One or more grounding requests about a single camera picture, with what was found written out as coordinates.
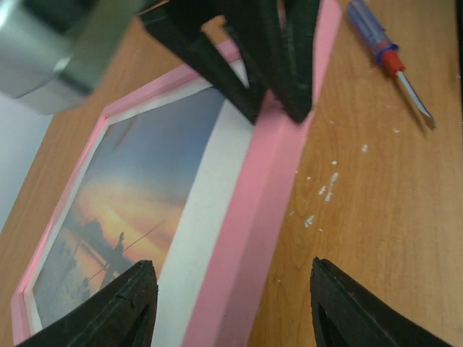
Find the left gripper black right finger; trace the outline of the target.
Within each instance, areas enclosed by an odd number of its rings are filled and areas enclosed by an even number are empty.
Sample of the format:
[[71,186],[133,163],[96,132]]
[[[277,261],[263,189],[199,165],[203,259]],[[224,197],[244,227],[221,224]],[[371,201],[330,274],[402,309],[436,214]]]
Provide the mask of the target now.
[[313,260],[310,295],[317,346],[448,345],[327,259]]

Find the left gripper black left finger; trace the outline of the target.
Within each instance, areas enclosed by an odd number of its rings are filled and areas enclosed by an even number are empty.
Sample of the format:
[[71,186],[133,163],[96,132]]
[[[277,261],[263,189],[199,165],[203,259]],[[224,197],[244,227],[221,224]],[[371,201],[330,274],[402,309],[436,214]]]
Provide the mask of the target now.
[[141,260],[86,302],[20,346],[150,346],[158,283],[153,263]]

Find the pink wooden picture frame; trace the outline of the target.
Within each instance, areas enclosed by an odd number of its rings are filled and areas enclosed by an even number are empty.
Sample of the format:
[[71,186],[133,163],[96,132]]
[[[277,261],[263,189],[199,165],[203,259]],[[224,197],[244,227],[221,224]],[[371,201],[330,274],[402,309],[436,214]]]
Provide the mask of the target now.
[[[15,345],[43,328],[33,285],[110,126],[188,108],[210,88],[181,65],[103,110],[12,296]],[[294,123],[272,94],[255,125],[223,103],[159,262],[153,346],[247,345],[310,125]]]

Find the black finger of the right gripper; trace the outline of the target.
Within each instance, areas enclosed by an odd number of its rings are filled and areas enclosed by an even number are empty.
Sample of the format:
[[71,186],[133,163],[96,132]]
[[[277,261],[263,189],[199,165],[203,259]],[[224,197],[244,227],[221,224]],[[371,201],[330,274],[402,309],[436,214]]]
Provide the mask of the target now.
[[319,1],[272,1],[271,89],[289,118],[302,123],[313,106],[313,62]]

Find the sunset photo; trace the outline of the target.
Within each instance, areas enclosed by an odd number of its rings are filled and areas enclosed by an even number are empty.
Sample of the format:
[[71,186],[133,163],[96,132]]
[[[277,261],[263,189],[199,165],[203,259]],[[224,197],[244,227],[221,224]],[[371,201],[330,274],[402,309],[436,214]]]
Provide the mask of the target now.
[[207,87],[108,119],[31,288],[48,327],[139,260],[162,267],[224,97]]

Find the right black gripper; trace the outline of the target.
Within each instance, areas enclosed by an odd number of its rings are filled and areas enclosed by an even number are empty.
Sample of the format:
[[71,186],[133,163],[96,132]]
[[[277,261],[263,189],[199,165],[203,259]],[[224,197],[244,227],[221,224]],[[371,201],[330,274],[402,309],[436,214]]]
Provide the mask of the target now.
[[141,14],[145,30],[216,87],[251,123],[257,121],[266,88],[243,58],[245,85],[216,48],[232,37],[253,46],[286,47],[288,1],[161,1]]

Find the blue red handled screwdriver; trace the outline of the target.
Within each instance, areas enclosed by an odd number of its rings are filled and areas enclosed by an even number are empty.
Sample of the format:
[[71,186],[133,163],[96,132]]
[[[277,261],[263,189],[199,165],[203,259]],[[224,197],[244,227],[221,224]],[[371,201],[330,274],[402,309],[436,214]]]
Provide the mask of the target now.
[[420,100],[404,73],[405,66],[398,54],[399,47],[388,37],[385,28],[370,7],[364,1],[350,1],[347,5],[347,16],[369,48],[375,62],[381,64],[391,76],[400,81],[418,111],[423,115],[426,124],[431,129],[435,129],[437,127],[436,120]]

